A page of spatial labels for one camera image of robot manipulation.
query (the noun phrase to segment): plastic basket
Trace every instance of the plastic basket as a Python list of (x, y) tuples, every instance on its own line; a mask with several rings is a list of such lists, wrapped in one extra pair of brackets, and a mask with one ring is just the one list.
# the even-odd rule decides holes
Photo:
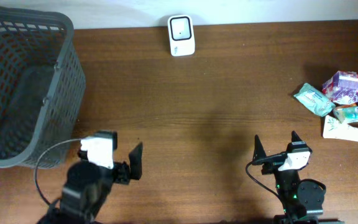
[[(0, 7), (0, 167), (34, 167), (70, 139), (85, 91), (73, 24), (57, 12)], [(40, 168), (65, 160), (47, 153)]]

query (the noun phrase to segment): blue plastic wrapper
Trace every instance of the blue plastic wrapper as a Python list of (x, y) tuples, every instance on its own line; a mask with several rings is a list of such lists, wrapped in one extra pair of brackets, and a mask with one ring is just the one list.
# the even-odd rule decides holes
[(335, 104), (331, 102), (327, 96), (324, 96), (308, 83), (305, 83), (299, 93), (295, 94), (294, 97), (318, 116), (326, 116), (335, 108)]

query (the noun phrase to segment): brown tabletop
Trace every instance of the brown tabletop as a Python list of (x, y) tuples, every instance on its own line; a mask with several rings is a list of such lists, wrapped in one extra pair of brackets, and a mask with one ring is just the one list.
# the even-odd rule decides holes
[[(143, 177), (114, 185), (103, 223), (216, 223), (272, 218), (280, 202), (246, 176), (254, 135), (266, 153), (291, 131), (313, 149), (300, 172), (327, 186), (322, 218), (358, 223), (358, 142), (321, 137), (322, 119), (291, 95), (337, 70), (358, 72), (358, 21), (197, 26), (196, 52), (172, 57), (167, 28), (76, 30), (86, 91), (74, 137), (116, 130), (115, 160), (144, 143)], [(66, 164), (41, 170), (51, 200)], [(272, 175), (250, 171), (269, 187)], [(32, 170), (0, 169), (0, 223), (35, 223), (46, 212)]]

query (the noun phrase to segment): wire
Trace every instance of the wire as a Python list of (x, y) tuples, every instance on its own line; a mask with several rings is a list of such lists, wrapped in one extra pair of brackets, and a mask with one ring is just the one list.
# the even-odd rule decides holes
[[(255, 183), (257, 183), (258, 185), (260, 185), (261, 187), (263, 187), (264, 189), (266, 189), (266, 190), (269, 191), (270, 193), (274, 194), (274, 196), (276, 196), (276, 197), (280, 200), (280, 202), (281, 202), (281, 204), (283, 205), (284, 209), (286, 209), (287, 206), (284, 204), (283, 200), (280, 198), (280, 196), (278, 195), (278, 193), (276, 193), (276, 192), (274, 192), (272, 189), (266, 187), (264, 184), (262, 184), (261, 182), (259, 182), (257, 179), (255, 179), (255, 177), (253, 177), (253, 176), (249, 173), (248, 168), (249, 168), (249, 166), (252, 165), (253, 162), (255, 162), (255, 161), (250, 161), (250, 162), (246, 165), (246, 173), (247, 173), (247, 175), (249, 176), (249, 178), (251, 178)], [(293, 221), (292, 221), (292, 218), (290, 217), (290, 214), (288, 214), (288, 212), (285, 212), (285, 214), (286, 214), (288, 220), (290, 221), (290, 224), (293, 224)]]
[(38, 157), (37, 159), (37, 163), (35, 164), (35, 169), (34, 169), (34, 183), (35, 183), (35, 187), (37, 188), (37, 191), (39, 193), (39, 195), (41, 196), (42, 200), (49, 206), (50, 205), (50, 202), (48, 201), (47, 198), (45, 198), (45, 196), (43, 195), (43, 193), (41, 192), (41, 189), (40, 189), (40, 186), (38, 185), (38, 166), (40, 165), (40, 162), (41, 162), (41, 159), (42, 157), (47, 153), (49, 152), (50, 150), (58, 147), (58, 146), (61, 146), (62, 144), (66, 144), (66, 143), (70, 143), (70, 142), (75, 142), (75, 141), (80, 141), (82, 139), (69, 139), (69, 140), (66, 140), (66, 141), (62, 141), (62, 142), (59, 142), (57, 144), (54, 144), (52, 146), (50, 146), (47, 150), (45, 150), (43, 153), (41, 153), (41, 155)]

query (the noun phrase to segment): purple package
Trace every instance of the purple package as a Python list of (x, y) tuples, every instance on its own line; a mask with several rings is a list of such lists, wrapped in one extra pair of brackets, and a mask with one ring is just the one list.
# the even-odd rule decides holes
[(323, 93), (334, 103), (350, 105), (358, 102), (358, 74), (338, 71), (323, 84)]

